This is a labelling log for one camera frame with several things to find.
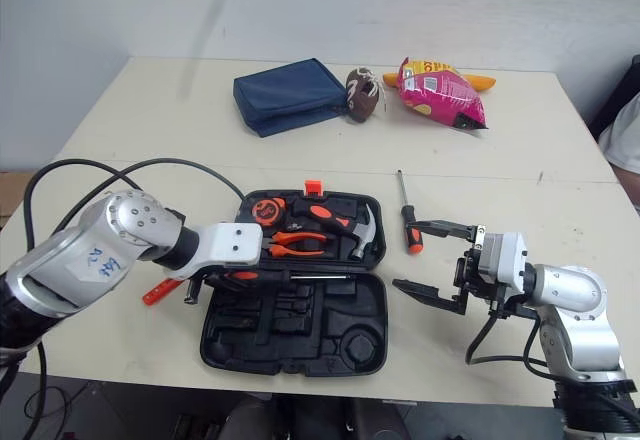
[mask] hammer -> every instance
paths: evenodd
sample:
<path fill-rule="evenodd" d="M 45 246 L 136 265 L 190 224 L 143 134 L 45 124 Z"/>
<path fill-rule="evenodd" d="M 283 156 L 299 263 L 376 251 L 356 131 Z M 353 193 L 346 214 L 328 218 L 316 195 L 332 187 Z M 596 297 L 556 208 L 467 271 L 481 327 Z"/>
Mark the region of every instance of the hammer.
<path fill-rule="evenodd" d="M 376 219 L 369 205 L 367 205 L 367 213 L 369 214 L 369 223 L 356 223 L 348 218 L 342 218 L 335 215 L 331 210 L 322 205 L 313 204 L 305 200 L 296 200 L 296 208 L 300 209 L 305 215 L 317 220 L 319 223 L 326 225 L 336 233 L 346 234 L 358 239 L 358 246 L 351 252 L 351 257 L 361 260 L 364 256 L 364 249 L 367 244 L 373 241 L 376 236 Z"/>

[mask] blue pouch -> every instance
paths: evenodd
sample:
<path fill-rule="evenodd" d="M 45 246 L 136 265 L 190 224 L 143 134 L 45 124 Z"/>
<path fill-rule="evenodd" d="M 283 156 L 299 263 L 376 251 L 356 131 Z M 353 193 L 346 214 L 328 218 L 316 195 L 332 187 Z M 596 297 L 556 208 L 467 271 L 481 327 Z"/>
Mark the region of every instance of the blue pouch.
<path fill-rule="evenodd" d="M 347 91 L 315 58 L 236 78 L 233 97 L 261 137 L 348 112 Z"/>

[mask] hammer head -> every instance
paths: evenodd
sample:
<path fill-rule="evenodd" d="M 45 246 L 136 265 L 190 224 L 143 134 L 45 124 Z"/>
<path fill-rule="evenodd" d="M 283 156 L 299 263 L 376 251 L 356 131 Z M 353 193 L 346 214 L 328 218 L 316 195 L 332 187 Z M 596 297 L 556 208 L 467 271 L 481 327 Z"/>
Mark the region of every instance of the hammer head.
<path fill-rule="evenodd" d="M 369 223 L 358 223 L 353 229 L 353 234 L 359 239 L 358 246 L 351 252 L 353 258 L 362 259 L 364 256 L 364 248 L 367 244 L 371 243 L 376 236 L 376 219 L 369 205 L 367 205 L 367 213 L 369 214 Z"/>

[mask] brown football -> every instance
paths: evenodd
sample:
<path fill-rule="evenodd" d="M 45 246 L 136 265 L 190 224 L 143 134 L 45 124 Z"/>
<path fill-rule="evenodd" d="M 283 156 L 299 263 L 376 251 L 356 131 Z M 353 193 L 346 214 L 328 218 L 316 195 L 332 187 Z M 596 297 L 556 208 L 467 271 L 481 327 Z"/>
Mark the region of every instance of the brown football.
<path fill-rule="evenodd" d="M 373 113 L 380 98 L 380 84 L 371 70 L 358 67 L 347 76 L 347 106 L 357 122 L 364 122 Z"/>

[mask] white table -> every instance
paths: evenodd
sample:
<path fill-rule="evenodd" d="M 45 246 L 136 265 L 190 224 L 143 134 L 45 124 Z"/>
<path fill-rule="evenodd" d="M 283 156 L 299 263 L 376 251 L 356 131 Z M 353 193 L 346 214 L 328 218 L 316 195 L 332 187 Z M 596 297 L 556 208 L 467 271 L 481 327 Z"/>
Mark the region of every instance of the white table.
<path fill-rule="evenodd" d="M 482 301 L 470 300 L 462 317 L 423 306 L 391 286 L 394 278 L 408 278 L 451 294 L 455 261 L 467 248 L 462 240 L 425 237 L 422 255 L 405 253 L 395 178 L 402 168 L 419 218 L 522 231 L 533 263 L 581 264 L 598 272 L 609 287 L 609 318 L 626 367 L 640 379 L 633 315 L 640 296 L 640 220 L 553 74 L 484 72 L 497 78 L 482 96 L 485 131 L 442 127 L 407 110 L 389 91 L 386 112 L 379 106 L 365 124 L 336 118 L 261 139 L 241 122 L 232 79 L 272 66 L 134 58 L 58 157 L 88 157 L 123 168 L 178 156 L 206 163 L 245 192 L 302 188 L 305 179 L 319 178 L 327 189 L 375 196 L 388 245 L 375 271 L 387 284 L 385 366 L 374 375 L 334 379 L 209 368 L 198 347 L 211 290 L 203 289 L 195 307 L 182 303 L 184 286 L 146 307 L 140 298 L 162 272 L 139 263 L 114 292 L 46 336 L 50 373 L 195 388 L 550 406 L 553 386 L 519 364 L 464 364 L 464 350 L 486 320 Z M 352 68 L 329 67 L 340 79 Z M 155 166 L 134 177 L 165 205 L 187 214 L 191 225 L 234 217 L 237 198 L 201 172 Z M 103 178 L 86 167 L 45 178 L 34 202 L 37 238 L 45 238 Z M 0 235 L 0 268 L 23 252 L 17 213 Z M 521 353 L 530 326 L 515 318 L 499 322 L 478 353 Z M 541 355 L 537 342 L 535 354 Z M 23 370 L 38 370 L 34 355 Z"/>

